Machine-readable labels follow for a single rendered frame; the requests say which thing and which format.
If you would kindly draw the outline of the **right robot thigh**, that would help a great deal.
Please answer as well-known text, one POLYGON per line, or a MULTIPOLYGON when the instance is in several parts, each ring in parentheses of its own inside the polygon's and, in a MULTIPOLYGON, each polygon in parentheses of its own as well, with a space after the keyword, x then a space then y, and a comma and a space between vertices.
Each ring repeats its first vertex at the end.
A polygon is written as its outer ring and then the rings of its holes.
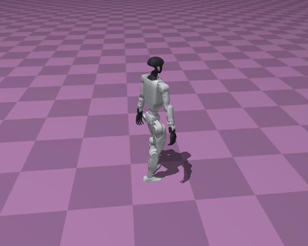
POLYGON ((162 123, 159 123, 158 120, 154 121, 152 125, 153 125, 152 130, 155 133, 156 148, 152 148, 149 150, 149 157, 152 152, 157 152, 159 156, 164 148, 165 141, 166 141, 165 125, 162 123))

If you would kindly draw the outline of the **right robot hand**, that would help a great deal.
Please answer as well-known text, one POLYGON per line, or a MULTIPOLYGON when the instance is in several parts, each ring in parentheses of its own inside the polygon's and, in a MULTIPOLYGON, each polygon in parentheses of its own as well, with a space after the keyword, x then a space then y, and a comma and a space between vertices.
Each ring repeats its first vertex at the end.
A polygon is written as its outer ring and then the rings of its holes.
POLYGON ((175 130, 173 130, 172 131, 172 128, 171 127, 169 127, 168 128, 169 129, 169 133, 170 133, 170 144, 168 144, 168 145, 173 145, 175 142, 176 142, 176 133, 175 133, 175 130))

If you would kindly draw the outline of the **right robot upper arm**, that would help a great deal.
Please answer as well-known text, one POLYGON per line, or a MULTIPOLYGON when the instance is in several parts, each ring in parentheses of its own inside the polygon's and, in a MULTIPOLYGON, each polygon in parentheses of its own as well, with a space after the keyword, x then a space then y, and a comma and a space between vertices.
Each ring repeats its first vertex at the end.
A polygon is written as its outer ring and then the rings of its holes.
POLYGON ((160 82, 158 83, 158 90, 161 93, 162 96, 162 102, 163 102, 163 106, 164 106, 164 110, 167 112, 167 108, 168 106, 170 106, 169 104, 169 86, 168 84, 164 83, 164 82, 160 82))

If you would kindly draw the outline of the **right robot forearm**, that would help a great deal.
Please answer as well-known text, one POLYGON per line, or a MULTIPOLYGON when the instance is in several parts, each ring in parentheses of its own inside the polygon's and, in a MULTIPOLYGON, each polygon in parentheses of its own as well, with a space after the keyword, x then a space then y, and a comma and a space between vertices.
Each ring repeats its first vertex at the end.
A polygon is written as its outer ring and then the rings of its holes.
POLYGON ((174 122, 174 117, 173 117, 173 112, 174 112, 174 108, 172 105, 168 106, 167 108, 167 113, 166 113, 166 117, 167 117, 167 124, 168 124, 168 128, 171 127, 172 131, 175 130, 175 122, 174 122))

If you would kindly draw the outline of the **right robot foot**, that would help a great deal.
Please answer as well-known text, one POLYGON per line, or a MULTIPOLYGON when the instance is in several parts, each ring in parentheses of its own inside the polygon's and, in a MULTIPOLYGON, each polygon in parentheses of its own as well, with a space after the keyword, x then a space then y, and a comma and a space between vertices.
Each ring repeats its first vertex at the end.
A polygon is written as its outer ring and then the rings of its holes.
MULTIPOLYGON (((150 176, 151 177, 151 176, 150 176)), ((143 182, 148 182, 148 181, 158 181, 158 180, 161 180, 161 177, 160 176, 154 176, 154 175, 152 175, 152 178, 148 178, 148 176, 147 175, 145 175, 144 177, 143 177, 143 182)))

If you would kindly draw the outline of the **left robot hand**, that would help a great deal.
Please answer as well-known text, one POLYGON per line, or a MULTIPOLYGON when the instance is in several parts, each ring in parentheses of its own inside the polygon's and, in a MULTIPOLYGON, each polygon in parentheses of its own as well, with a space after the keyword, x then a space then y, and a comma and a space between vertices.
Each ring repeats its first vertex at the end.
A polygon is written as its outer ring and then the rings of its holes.
POLYGON ((140 125, 141 122, 142 122, 142 124, 144 124, 143 121, 142 121, 142 115, 143 115, 143 112, 139 112, 139 108, 137 108, 137 115, 136 115, 136 123, 137 123, 137 125, 138 124, 140 125))

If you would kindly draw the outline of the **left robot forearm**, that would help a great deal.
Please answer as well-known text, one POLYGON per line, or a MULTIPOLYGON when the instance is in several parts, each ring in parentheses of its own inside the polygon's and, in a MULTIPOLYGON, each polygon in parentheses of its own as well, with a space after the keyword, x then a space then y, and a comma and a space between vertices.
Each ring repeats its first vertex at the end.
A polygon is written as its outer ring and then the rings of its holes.
POLYGON ((139 112, 143 111, 144 101, 145 101, 144 97, 141 97, 139 95, 139 102, 138 102, 138 107, 137 107, 137 108, 139 108, 139 112))

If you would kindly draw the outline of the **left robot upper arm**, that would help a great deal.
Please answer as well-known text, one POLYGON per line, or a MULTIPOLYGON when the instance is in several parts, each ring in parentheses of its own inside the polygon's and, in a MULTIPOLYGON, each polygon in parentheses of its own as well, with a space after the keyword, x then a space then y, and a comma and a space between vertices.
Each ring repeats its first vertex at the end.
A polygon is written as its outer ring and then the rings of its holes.
POLYGON ((141 97, 144 97, 144 78, 145 78, 146 75, 148 75, 148 74, 144 74, 144 75, 141 76, 141 92, 140 92, 141 97))

